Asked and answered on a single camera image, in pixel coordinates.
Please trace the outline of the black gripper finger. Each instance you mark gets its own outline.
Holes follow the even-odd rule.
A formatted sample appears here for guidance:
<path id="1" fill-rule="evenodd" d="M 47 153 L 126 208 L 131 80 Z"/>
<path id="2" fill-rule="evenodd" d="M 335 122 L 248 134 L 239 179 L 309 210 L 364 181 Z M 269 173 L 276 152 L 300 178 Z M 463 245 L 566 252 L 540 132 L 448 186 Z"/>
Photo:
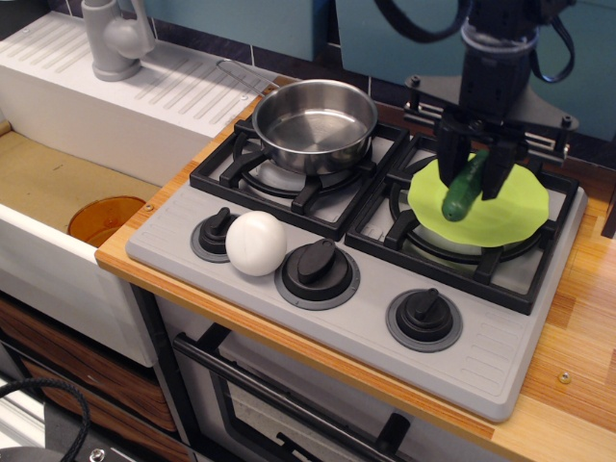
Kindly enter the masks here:
<path id="1" fill-rule="evenodd" d="M 509 176 L 512 168 L 526 157 L 525 141 L 499 140 L 490 144 L 488 157 L 484 164 L 481 181 L 481 198 L 495 199 Z"/>
<path id="2" fill-rule="evenodd" d="M 440 180 L 449 187 L 467 164 L 472 146 L 468 127 L 451 117 L 443 117 L 436 128 Z"/>

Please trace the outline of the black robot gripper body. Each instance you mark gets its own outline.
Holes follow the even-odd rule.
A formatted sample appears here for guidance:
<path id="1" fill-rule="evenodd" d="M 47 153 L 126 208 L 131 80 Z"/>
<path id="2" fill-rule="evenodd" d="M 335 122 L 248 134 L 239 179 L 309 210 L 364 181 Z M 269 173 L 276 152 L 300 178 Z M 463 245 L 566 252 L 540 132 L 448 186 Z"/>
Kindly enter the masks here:
<path id="1" fill-rule="evenodd" d="M 525 141 L 527 154 L 562 163 L 578 121 L 542 99 L 529 84 L 538 70 L 534 49 L 469 46 L 459 76 L 413 75 L 405 118 L 436 128 L 443 117 L 468 127 L 472 142 Z"/>

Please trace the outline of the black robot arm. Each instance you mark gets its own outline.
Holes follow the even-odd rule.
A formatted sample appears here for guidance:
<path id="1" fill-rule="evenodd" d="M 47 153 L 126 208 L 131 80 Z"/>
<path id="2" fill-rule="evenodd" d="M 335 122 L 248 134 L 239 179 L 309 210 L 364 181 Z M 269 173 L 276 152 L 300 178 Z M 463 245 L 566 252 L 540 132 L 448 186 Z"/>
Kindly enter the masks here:
<path id="1" fill-rule="evenodd" d="M 460 76 L 407 79 L 406 116 L 433 128 L 439 175 L 450 185 L 473 143 L 487 147 L 481 176 L 485 200 L 498 196 L 514 165 L 540 156 L 563 162 L 578 120 L 538 96 L 529 84 L 541 78 L 536 47 L 540 28 L 551 25 L 568 50 L 573 41 L 559 19 L 567 1 L 467 1 L 460 25 L 465 56 Z"/>

